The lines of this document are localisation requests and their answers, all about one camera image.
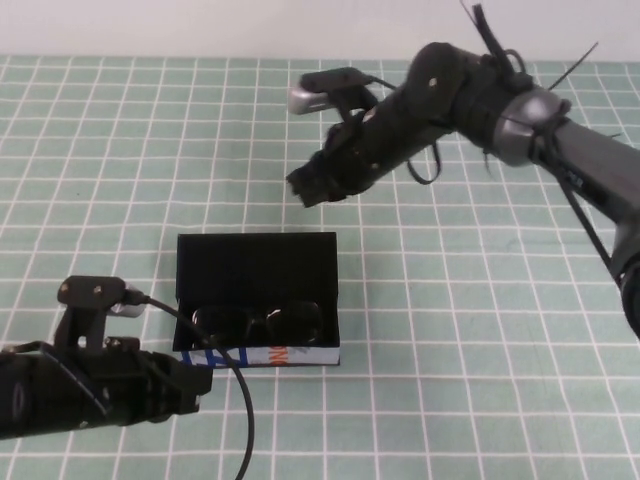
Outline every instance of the eyeglasses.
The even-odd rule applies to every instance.
[[[320,307],[305,301],[262,309],[207,306],[194,312],[193,321],[222,346],[307,346],[322,333]]]

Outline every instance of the open box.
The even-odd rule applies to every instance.
[[[322,325],[320,340],[311,346],[285,344],[278,338],[263,345],[235,342],[222,346],[245,368],[340,363],[337,241],[333,232],[181,234],[176,299],[179,311],[192,319],[194,312],[211,306],[258,308],[314,302],[322,313]],[[179,322],[173,351],[180,352],[189,364],[227,368],[218,352],[195,347],[191,332]]]

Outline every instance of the blue stripe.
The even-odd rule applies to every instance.
[[[182,361],[188,365],[193,365],[193,361],[191,359],[191,352],[180,352],[182,355]],[[238,360],[236,360],[236,364],[239,367],[247,367],[249,365],[249,359],[247,358],[247,349],[246,348],[240,348],[238,349],[238,353],[240,358]],[[204,350],[204,356],[206,358],[206,363],[205,365],[208,365],[210,367],[219,367],[219,366],[223,366],[226,367],[227,366],[227,362],[225,361],[224,358],[222,358],[221,356],[215,355],[213,353],[213,350]]]

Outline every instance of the table surface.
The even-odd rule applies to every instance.
[[[637,478],[640,349],[553,179],[487,169],[452,135],[432,187],[401,167],[305,210],[283,179],[337,117],[290,117],[286,87],[343,62],[321,63],[2,58],[2,343],[50,339],[72,273],[118,275],[175,304],[179,233],[335,231],[342,364],[247,372],[247,478]],[[353,65],[393,83],[407,67]],[[529,67],[550,85],[567,65]],[[639,65],[588,64],[557,92],[575,120],[633,144],[637,89]],[[610,246],[613,225],[589,215]],[[173,325],[148,309],[107,330],[167,352]],[[0,442],[0,476],[231,479],[245,428],[221,371],[200,414]]]

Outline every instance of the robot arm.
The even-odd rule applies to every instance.
[[[358,195],[400,164],[411,168],[410,158],[427,147],[439,160],[437,140],[453,132],[509,166],[539,165],[558,180],[640,337],[640,151],[567,118],[570,103],[536,85],[519,55],[502,50],[479,5],[474,13],[488,54],[431,43],[415,56],[405,82],[380,102],[366,89],[379,80],[358,70],[303,75],[290,91],[289,111],[337,108],[342,122],[329,129],[308,163],[289,174],[293,193],[305,207]],[[616,224],[611,255],[574,195]]]

